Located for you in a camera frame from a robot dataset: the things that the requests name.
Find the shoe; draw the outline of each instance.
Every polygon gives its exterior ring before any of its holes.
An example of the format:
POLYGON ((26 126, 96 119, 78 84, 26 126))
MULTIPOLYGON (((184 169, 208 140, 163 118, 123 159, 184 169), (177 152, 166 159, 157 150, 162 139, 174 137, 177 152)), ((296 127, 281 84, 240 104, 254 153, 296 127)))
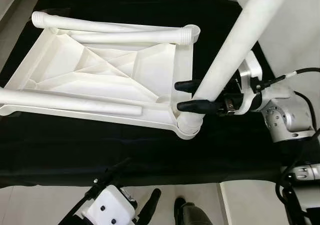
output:
POLYGON ((185 203, 186 203, 186 200, 183 197, 178 197, 174 202, 173 214, 174 214, 175 225, 181 225, 182 210, 180 208, 185 203))

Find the wire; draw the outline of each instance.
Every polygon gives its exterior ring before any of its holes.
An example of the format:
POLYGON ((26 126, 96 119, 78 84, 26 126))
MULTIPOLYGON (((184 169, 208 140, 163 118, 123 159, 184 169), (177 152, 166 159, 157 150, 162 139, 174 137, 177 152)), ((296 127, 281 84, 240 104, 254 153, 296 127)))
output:
POLYGON ((273 80, 266 81, 263 85, 266 88, 266 87, 269 87, 272 84, 280 82, 283 79, 287 79, 287 78, 293 77, 293 76, 295 76, 297 74, 303 74, 303 73, 308 73, 308 72, 318 72, 318 73, 320 73, 320 67, 307 67, 307 68, 298 69, 298 70, 295 70, 293 72, 281 75, 281 76, 279 76, 279 77, 277 77, 277 78, 275 78, 273 80))
POLYGON ((320 136, 320 128, 312 135, 311 140, 318 139, 320 136))
MULTIPOLYGON (((310 141, 318 139, 319 136, 320 136, 320 128, 313 134, 313 136, 310 138, 310 141)), ((279 179, 275 183, 275 194, 285 207, 287 207, 288 201, 281 195, 281 189, 280 189, 281 184, 285 181, 290 170, 292 170, 297 164, 297 162, 300 160, 302 154, 303 154, 303 145, 300 147, 300 151, 298 152, 296 158, 293 160, 291 165, 286 167, 286 169, 281 173, 279 179)), ((305 211, 301 210, 301 213, 305 217, 308 216, 308 214, 305 211)))
POLYGON ((58 225, 65 224, 75 213, 79 210, 79 208, 88 200, 87 196, 84 196, 74 207, 65 215, 65 217, 59 222, 58 225))
POLYGON ((311 121, 312 121, 312 126, 314 130, 317 130, 317 120, 316 120, 316 113, 314 110, 314 107, 312 106, 311 101, 309 100, 309 98, 307 98, 305 95, 303 95, 302 93, 298 92, 298 91, 294 91, 294 93, 296 95, 298 95, 299 97, 303 98, 306 103, 309 106, 309 110, 310 110, 310 114, 311 114, 311 121))
POLYGON ((318 72, 320 73, 320 67, 307 67, 295 70, 297 74, 308 73, 308 72, 318 72))
POLYGON ((299 155, 297 156, 297 158, 291 163, 291 165, 287 166, 286 169, 281 173, 281 176, 279 177, 279 179, 275 183, 275 194, 278 197, 278 199, 283 203, 284 206, 287 206, 288 201, 281 195, 280 186, 281 186, 282 182, 286 179, 286 176, 288 175, 290 170, 292 170, 295 167, 295 165, 297 164, 297 162, 299 161, 301 154, 302 154, 301 151, 299 152, 299 155))

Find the white plastic part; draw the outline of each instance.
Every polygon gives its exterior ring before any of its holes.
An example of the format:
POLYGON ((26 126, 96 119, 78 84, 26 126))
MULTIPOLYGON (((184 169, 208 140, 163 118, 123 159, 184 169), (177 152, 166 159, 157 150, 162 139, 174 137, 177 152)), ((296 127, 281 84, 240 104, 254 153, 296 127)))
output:
POLYGON ((286 79, 289 79, 289 78, 291 78, 291 77, 293 77, 293 76, 295 76, 295 75, 297 75, 297 71, 293 71, 293 72, 287 73, 287 74, 285 75, 285 78, 286 78, 286 79))
POLYGON ((250 86, 251 78, 257 77, 260 81, 262 80, 262 68, 252 51, 245 57, 244 61, 239 66, 238 71, 241 77, 241 93, 243 94, 243 100, 241 106, 234 114, 243 115, 249 111, 252 101, 256 96, 250 86))
MULTIPOLYGON (((145 31, 167 29, 128 26, 145 31)), ((198 36, 200 30, 190 26, 194 28, 192 36, 198 36)), ((186 140, 195 136, 181 132, 177 126, 177 103, 190 100, 191 94, 174 89, 176 82, 192 79, 193 44, 81 44, 70 37, 89 33, 44 29, 5 89, 136 106, 142 108, 141 115, 6 103, 0 104, 0 116, 22 111, 172 130, 186 140)))
POLYGON ((100 33, 141 31, 139 28, 126 26, 125 24, 119 25, 99 21, 86 21, 57 15, 49 15, 43 11, 34 11, 31 15, 31 20, 33 25, 40 29, 58 28, 100 33))
POLYGON ((171 43, 190 45, 193 43, 192 28, 183 27, 162 31, 111 32, 94 34, 73 34, 80 43, 171 43))
MULTIPOLYGON (((257 42, 284 0, 249 0, 192 99, 214 101, 257 42)), ((179 129, 188 134, 199 131, 204 114, 182 112, 179 129)))
POLYGON ((109 185, 82 215, 94 225, 128 225, 135 209, 114 185, 109 185))
MULTIPOLYGON (((138 24, 111 23, 99 21, 86 21, 81 19, 49 15, 43 11, 34 11, 31 16, 32 23, 40 29, 56 28, 73 31, 88 31, 96 33, 122 33, 122 32, 147 32, 166 31, 177 29, 176 27, 145 26, 138 24)), ((197 25, 188 24, 184 28, 192 30, 193 42, 198 40, 200 28, 197 25)))
POLYGON ((61 95, 0 88, 0 103, 89 113, 141 116, 142 107, 61 95))

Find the white cylindrical pole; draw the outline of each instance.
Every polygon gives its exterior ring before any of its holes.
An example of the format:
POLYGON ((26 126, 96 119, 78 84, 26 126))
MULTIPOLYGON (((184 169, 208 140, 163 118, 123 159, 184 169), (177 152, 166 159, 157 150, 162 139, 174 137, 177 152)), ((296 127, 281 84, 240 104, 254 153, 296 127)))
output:
POLYGON ((110 32, 95 34, 73 34, 79 43, 171 43, 190 45, 193 43, 192 28, 182 27, 160 31, 110 32))
POLYGON ((142 107, 77 97, 0 88, 0 104, 74 110, 88 113, 141 116, 142 107))
MULTIPOLYGON (((257 42, 284 0, 249 0, 203 78, 193 100, 214 101, 257 42)), ((204 114, 182 112, 177 118, 179 129, 196 133, 204 114)))
POLYGON ((40 29, 58 28, 98 33, 143 31, 142 29, 125 25, 118 25, 99 21, 86 21, 64 16, 49 15, 43 11, 34 11, 32 13, 31 20, 33 25, 40 29))

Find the black fabric backdrop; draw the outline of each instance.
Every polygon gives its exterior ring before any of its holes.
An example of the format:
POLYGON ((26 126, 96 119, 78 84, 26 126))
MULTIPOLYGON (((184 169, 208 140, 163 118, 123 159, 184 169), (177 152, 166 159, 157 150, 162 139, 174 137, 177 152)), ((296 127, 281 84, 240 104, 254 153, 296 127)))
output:
MULTIPOLYGON (((193 52, 193 78, 201 79, 236 21, 241 7, 228 0, 39 0, 34 10, 69 8, 91 21, 201 28, 193 52)), ((0 74, 4 86, 42 29, 27 22, 0 74)), ((273 74, 258 44, 264 79, 273 74)), ((181 140, 172 131, 16 112, 0 121, 0 186, 89 186, 108 166, 132 164, 124 185, 187 184, 235 179, 274 181, 279 148, 261 114, 204 118, 200 133, 181 140)))

